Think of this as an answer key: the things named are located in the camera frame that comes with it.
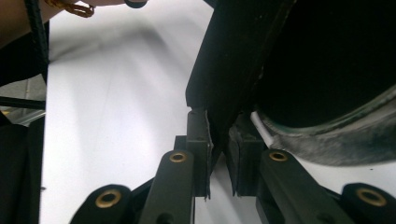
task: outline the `black plastic part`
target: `black plastic part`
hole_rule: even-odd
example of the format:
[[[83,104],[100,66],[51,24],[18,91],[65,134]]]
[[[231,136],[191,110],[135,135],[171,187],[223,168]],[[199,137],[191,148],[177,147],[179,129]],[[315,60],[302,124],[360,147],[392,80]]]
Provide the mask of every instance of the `black plastic part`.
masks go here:
[[[396,1],[297,1],[264,64],[257,103],[272,120],[309,127],[396,84]]]
[[[145,6],[147,3],[147,2],[131,2],[129,0],[124,0],[124,2],[128,7],[132,7],[132,8],[141,8]]]
[[[193,165],[194,157],[186,150],[163,155],[139,224],[193,223]]]
[[[279,214],[278,207],[286,223],[354,223],[288,152],[264,151],[260,172],[262,185],[258,191],[258,211],[272,211],[261,217],[279,218],[271,216]]]
[[[120,193],[120,200],[108,208],[101,208],[96,205],[98,197],[107,190],[117,190]],[[98,224],[98,223],[124,223],[124,212],[130,200],[131,191],[120,185],[107,185],[99,188],[88,196],[84,204],[74,215],[71,224]]]
[[[229,144],[224,151],[233,184],[233,194],[256,196],[262,152],[267,149],[249,112],[241,112],[230,129]]]
[[[396,223],[396,200],[367,184],[344,186],[340,204],[356,223]]]
[[[187,147],[187,136],[177,135],[175,137],[174,150],[186,150]]]
[[[27,108],[27,109],[39,109],[39,110],[46,109],[45,101],[25,100],[25,99],[11,98],[5,96],[0,96],[0,105],[18,107],[18,108]]]
[[[187,150],[194,155],[194,196],[210,198],[210,174],[213,144],[206,111],[194,109],[188,115]]]
[[[248,103],[262,63],[294,2],[217,2],[186,89],[187,105],[208,111],[214,155],[226,148],[228,131]]]

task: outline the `brass grommet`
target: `brass grommet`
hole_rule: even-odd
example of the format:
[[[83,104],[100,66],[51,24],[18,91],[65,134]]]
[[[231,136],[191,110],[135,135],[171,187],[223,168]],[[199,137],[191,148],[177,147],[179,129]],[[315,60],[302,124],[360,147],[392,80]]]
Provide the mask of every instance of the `brass grommet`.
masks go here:
[[[110,201],[105,201],[104,198],[107,195],[114,195],[114,198]],[[118,203],[121,199],[121,193],[117,189],[108,189],[105,192],[103,192],[99,197],[96,198],[96,206],[100,208],[108,208],[113,206],[114,204]]]
[[[270,153],[270,158],[273,161],[286,161],[288,159],[288,156],[286,156],[282,152],[271,152]]]
[[[184,152],[175,152],[170,157],[169,160],[172,162],[183,162],[187,159],[187,155]]]
[[[362,201],[370,205],[382,207],[387,204],[387,200],[384,198],[384,196],[373,189],[357,189],[356,193]]]

